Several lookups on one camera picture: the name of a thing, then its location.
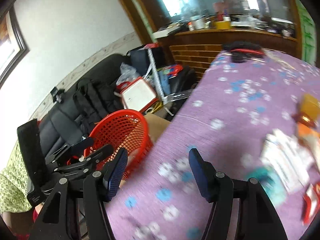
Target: bed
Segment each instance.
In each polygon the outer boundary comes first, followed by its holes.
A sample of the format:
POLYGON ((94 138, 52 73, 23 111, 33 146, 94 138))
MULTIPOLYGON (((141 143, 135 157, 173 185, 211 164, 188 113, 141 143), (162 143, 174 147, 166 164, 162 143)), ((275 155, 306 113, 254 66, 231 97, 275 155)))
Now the bed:
MULTIPOLYGON (((245 180, 262 165, 267 133, 279 128, 294 134, 291 114, 297 102, 306 92, 320 97, 319 70, 281 52, 268 55, 265 62, 240 64, 231 63, 225 52, 216 57, 142 166, 106 205, 116 239, 201 239, 211 204, 199 193, 189 150, 196 147, 217 171, 245 180)), ((314 167, 309 175, 310 183, 320 180, 314 167)), ((308 227, 301 219, 305 191, 276 208, 289 240, 299 239, 308 227)), ((236 213, 233 209, 228 239, 235 235, 236 213)))

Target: bolt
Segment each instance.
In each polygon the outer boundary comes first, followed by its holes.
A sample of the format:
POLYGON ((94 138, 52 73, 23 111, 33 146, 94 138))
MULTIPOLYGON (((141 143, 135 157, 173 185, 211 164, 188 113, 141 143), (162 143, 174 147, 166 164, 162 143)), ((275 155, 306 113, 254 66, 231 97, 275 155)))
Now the bolt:
POLYGON ((217 176, 218 178, 223 178, 223 177, 224 177, 224 173, 221 172, 221 171, 218 171, 218 172, 216 173, 216 176, 217 176))
POLYGON ((250 182, 251 182, 252 184, 258 184, 258 180, 257 180, 256 178, 251 178, 251 179, 250 179, 250 182))
POLYGON ((60 183, 61 185, 63 185, 63 184, 65 184, 67 181, 68 181, 68 180, 67 180, 66 178, 61 178, 61 179, 59 180, 59 183, 60 183))
POLYGON ((92 173, 92 176, 94 176, 95 178, 100 177, 101 176, 101 172, 100 171, 95 171, 94 173, 92 173))

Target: framed picture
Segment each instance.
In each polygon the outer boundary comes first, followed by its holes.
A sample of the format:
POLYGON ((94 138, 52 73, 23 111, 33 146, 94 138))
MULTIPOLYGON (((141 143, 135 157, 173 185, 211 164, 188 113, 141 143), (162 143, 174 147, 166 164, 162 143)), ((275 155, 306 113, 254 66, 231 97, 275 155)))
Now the framed picture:
POLYGON ((12 7, 0 20, 0 88, 27 52, 12 7))

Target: wall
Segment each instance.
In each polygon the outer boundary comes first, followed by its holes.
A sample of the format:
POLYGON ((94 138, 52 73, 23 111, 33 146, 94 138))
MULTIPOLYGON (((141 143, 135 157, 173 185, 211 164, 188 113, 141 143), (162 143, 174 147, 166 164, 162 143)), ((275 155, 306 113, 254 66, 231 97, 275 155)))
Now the wall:
POLYGON ((0 89, 0 170, 17 127, 68 73, 102 48, 126 53, 141 44, 118 0, 17 0, 14 8, 29 52, 0 89))

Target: red plastic basket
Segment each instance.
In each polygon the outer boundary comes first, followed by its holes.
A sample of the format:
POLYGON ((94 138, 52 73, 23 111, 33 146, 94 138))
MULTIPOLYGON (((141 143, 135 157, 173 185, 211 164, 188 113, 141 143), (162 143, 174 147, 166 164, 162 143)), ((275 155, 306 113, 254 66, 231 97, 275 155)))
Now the red plastic basket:
POLYGON ((114 149, 110 157, 97 165, 97 170, 113 160, 119 148, 124 147, 128 151, 128 160, 131 161, 125 169, 124 179, 138 167, 152 147, 147 121, 141 113, 131 109, 119 110, 105 117, 92 130, 90 137, 94 144, 84 150, 84 157, 106 144, 111 144, 114 149))

